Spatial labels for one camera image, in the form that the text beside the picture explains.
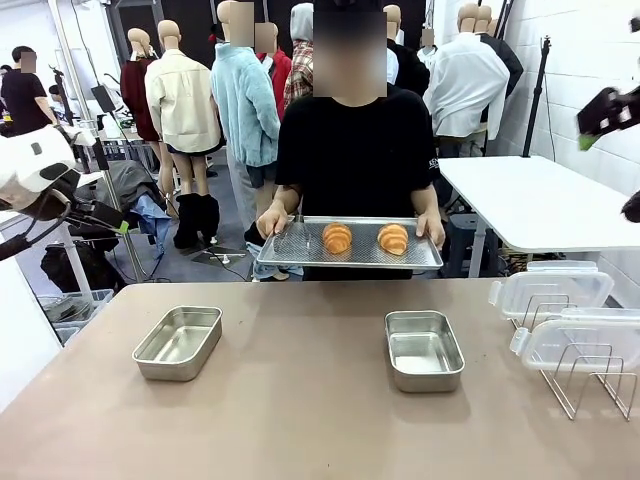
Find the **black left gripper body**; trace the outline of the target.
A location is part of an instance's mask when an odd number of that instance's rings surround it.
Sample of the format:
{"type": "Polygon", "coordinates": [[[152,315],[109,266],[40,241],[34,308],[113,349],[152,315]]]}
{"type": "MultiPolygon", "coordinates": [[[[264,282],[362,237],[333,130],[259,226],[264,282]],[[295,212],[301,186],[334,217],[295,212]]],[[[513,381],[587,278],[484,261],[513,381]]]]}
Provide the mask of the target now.
{"type": "Polygon", "coordinates": [[[120,231],[124,215],[117,209],[96,200],[75,200],[66,221],[75,226],[88,226],[120,231]]]}

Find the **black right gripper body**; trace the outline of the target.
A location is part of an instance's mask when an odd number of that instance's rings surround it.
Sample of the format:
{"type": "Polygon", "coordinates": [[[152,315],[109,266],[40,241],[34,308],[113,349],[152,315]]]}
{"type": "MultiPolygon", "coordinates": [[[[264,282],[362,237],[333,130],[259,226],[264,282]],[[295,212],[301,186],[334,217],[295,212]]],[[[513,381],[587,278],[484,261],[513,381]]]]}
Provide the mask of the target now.
{"type": "Polygon", "coordinates": [[[581,135],[603,136],[639,123],[639,87],[621,93],[617,88],[601,90],[578,114],[581,135]]]}

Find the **person's right hand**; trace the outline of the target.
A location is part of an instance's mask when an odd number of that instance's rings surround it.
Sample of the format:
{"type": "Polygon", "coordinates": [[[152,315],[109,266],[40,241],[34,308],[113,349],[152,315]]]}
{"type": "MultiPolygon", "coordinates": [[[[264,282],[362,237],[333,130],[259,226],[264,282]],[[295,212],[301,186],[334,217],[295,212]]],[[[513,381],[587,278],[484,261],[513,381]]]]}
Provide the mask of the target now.
{"type": "Polygon", "coordinates": [[[281,233],[288,223],[289,214],[286,209],[273,203],[256,221],[261,237],[266,240],[272,235],[281,233]]]}

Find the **person's left hand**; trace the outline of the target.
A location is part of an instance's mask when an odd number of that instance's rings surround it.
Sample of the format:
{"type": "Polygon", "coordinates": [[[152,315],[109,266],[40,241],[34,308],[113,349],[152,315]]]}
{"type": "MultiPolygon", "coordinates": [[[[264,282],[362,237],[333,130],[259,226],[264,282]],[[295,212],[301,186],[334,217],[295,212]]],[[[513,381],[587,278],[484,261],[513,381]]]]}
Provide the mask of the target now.
{"type": "Polygon", "coordinates": [[[446,240],[441,216],[438,212],[425,212],[417,217],[416,236],[429,238],[437,250],[441,250],[446,240]]]}

